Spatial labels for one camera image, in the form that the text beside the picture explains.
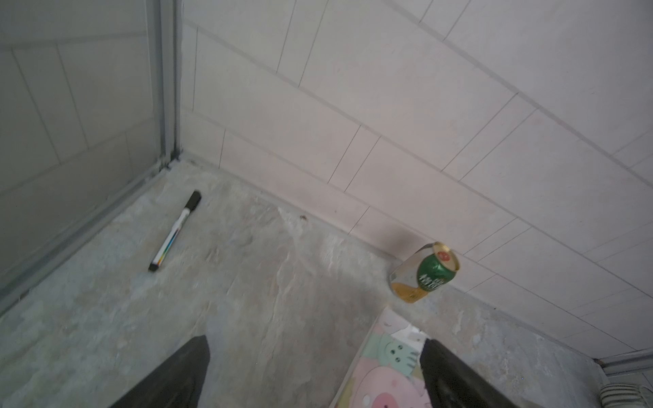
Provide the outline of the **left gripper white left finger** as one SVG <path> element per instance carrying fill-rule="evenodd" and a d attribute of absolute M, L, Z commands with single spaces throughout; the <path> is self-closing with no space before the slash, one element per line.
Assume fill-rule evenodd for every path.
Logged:
<path fill-rule="evenodd" d="M 112 407 L 197 407 L 210 359 L 207 336 L 196 336 Z"/>

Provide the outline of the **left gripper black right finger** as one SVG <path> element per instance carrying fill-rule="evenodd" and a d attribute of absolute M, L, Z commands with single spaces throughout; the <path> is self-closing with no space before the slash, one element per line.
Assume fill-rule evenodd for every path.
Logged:
<path fill-rule="evenodd" d="M 435 339 L 425 341 L 420 367 L 433 407 L 517 408 L 509 398 Z"/>

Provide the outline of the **white paper bag pig print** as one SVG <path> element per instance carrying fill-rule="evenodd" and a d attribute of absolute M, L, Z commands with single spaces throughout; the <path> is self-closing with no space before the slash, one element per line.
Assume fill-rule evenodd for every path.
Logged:
<path fill-rule="evenodd" d="M 430 407 L 420 365 L 428 336 L 390 308 L 367 333 L 332 407 Z"/>

